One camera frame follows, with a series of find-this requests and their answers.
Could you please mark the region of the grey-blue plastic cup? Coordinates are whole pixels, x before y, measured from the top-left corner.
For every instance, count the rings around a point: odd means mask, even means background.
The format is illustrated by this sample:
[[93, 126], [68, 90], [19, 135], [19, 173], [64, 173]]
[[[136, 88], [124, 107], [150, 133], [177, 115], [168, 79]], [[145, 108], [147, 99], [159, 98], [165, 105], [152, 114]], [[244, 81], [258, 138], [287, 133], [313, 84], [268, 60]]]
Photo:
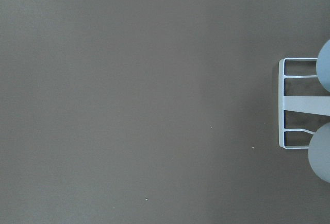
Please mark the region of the grey-blue plastic cup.
[[328, 40], [321, 48], [316, 63], [316, 72], [321, 85], [330, 91], [330, 40]]

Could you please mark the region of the light blue plastic cup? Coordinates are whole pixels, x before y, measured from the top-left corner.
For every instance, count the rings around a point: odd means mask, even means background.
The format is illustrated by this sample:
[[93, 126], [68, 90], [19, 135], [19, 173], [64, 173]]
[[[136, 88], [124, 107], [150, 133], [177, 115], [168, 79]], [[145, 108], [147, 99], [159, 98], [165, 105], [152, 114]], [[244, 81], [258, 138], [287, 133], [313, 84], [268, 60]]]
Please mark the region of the light blue plastic cup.
[[314, 173], [329, 183], [329, 123], [320, 127], [312, 136], [308, 160]]

